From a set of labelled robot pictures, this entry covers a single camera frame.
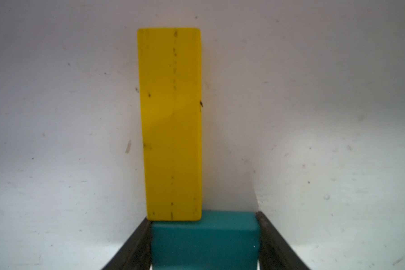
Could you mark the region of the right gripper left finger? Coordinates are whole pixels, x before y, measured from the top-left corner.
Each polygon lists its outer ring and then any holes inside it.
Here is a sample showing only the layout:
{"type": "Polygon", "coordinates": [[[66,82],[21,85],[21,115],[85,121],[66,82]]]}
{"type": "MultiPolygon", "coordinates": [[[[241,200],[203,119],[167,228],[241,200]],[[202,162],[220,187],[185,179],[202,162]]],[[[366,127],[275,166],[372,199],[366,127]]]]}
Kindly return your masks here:
{"type": "Polygon", "coordinates": [[[149,270],[152,240],[152,221],[145,218],[102,270],[149,270]]]}

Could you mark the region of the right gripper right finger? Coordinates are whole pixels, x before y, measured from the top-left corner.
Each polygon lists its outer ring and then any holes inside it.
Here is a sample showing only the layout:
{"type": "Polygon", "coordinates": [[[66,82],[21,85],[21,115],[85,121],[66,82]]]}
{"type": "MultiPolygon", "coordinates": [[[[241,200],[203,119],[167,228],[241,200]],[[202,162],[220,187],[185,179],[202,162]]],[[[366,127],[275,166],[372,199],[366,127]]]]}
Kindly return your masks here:
{"type": "Polygon", "coordinates": [[[261,231],[261,270],[310,270],[262,211],[256,213],[256,218],[261,231]]]}

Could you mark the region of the teal short block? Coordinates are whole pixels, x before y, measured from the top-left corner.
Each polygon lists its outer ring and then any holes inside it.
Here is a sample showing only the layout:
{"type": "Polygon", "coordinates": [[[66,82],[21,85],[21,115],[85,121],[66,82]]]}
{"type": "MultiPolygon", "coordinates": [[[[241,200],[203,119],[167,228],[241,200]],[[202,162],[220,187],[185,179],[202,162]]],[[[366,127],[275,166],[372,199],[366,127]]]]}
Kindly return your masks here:
{"type": "Polygon", "coordinates": [[[154,222],[155,270],[255,270],[260,227],[253,212],[204,211],[193,222],[154,222]]]}

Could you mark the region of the yellow block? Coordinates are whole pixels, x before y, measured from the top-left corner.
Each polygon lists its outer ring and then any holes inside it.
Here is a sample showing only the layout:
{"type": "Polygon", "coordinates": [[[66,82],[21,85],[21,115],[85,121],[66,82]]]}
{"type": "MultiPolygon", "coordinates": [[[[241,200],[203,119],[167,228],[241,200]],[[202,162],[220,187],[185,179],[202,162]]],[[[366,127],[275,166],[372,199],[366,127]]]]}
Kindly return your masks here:
{"type": "Polygon", "coordinates": [[[137,32],[147,218],[198,221],[201,182],[201,33],[137,32]]]}

